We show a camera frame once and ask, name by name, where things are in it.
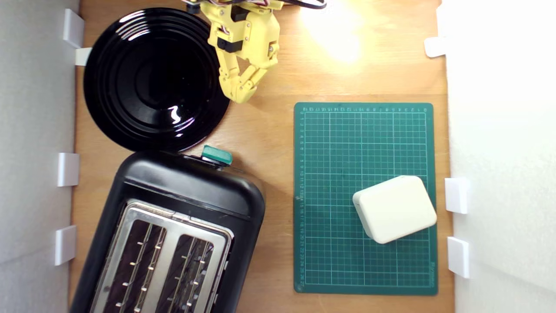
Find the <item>white side panel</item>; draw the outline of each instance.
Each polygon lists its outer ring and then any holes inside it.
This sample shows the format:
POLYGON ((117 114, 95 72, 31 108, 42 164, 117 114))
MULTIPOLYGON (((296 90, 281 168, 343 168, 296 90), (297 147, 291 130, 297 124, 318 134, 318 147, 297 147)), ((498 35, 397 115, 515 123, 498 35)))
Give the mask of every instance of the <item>white side panel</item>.
POLYGON ((70 223, 58 153, 73 152, 75 49, 62 39, 78 0, 0 1, 0 312, 67 311, 55 231, 70 223))
POLYGON ((554 1, 450 0, 451 174, 466 177, 470 280, 457 313, 556 308, 554 1))

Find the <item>cutting mat grid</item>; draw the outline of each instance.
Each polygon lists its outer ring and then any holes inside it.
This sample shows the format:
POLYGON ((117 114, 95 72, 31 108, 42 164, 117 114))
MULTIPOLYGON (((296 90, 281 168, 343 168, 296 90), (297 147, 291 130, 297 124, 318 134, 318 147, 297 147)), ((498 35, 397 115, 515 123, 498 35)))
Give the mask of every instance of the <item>cutting mat grid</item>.
POLYGON ((366 236, 351 200, 356 191, 398 175, 417 175, 434 190, 434 156, 428 155, 432 120, 426 109, 432 108, 414 106, 296 107, 296 136, 302 136, 296 138, 302 164, 297 174, 303 184, 296 186, 301 187, 297 204, 304 215, 296 219, 296 236, 304 238, 296 254, 303 271, 296 279, 298 291, 435 293, 435 227, 377 244, 366 236), (403 288, 426 290, 399 291, 403 288))

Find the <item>white bracket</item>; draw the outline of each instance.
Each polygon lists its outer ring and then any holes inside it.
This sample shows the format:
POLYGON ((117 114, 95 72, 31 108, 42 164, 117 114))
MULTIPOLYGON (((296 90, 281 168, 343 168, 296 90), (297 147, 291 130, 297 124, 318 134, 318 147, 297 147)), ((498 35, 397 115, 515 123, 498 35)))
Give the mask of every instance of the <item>white bracket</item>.
POLYGON ((448 237, 448 269, 463 278, 469 278, 468 242, 448 237))
POLYGON ((58 154, 58 187, 75 186, 79 183, 79 161, 77 153, 58 154))
POLYGON ((466 178, 445 178, 446 210, 454 213, 467 214, 469 181, 466 178))
POLYGON ((75 65, 86 66, 87 60, 89 59, 89 54, 91 54, 93 48, 79 48, 75 49, 75 65))
POLYGON ((74 11, 66 9, 64 12, 63 39, 75 49, 83 46, 85 21, 74 11))
POLYGON ((54 265, 62 265, 75 258, 77 244, 77 227, 75 225, 56 231, 54 265))
POLYGON ((428 57, 438 57, 446 54, 448 49, 448 5, 443 3, 436 9, 436 23, 438 27, 438 37, 425 39, 425 53, 428 57))

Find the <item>black toaster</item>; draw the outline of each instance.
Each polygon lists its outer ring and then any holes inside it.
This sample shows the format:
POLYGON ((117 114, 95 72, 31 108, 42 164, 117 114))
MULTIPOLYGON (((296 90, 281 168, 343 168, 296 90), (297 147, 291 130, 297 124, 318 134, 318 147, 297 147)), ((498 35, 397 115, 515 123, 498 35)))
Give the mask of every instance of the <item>black toaster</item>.
POLYGON ((236 310, 264 216, 263 189, 230 167, 224 151, 205 152, 142 151, 123 162, 72 313, 236 310))

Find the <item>wooden surface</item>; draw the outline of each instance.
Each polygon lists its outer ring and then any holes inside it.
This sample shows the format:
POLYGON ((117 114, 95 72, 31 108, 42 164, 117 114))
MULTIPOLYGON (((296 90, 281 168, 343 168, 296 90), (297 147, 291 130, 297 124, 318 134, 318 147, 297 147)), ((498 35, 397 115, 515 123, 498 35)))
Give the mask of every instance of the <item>wooden surface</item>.
MULTIPOLYGON (((267 208, 241 295, 239 313, 454 311, 447 267, 451 216, 444 209, 449 176, 444 59, 425 56, 423 39, 436 35, 440 0, 329 0, 324 11, 285 7, 279 64, 247 104, 231 104, 204 142, 233 152, 235 166, 267 184, 267 208), (440 286, 434 297, 297 294, 293 288, 293 108, 299 101, 426 101, 434 104, 440 286)), ((146 7, 183 8, 178 0, 81 0, 85 46, 124 14, 146 7)), ((96 127, 85 107, 77 70, 76 152, 81 179, 73 195, 76 287, 116 169, 130 154, 96 127)), ((194 148, 190 153, 199 153, 194 148)))

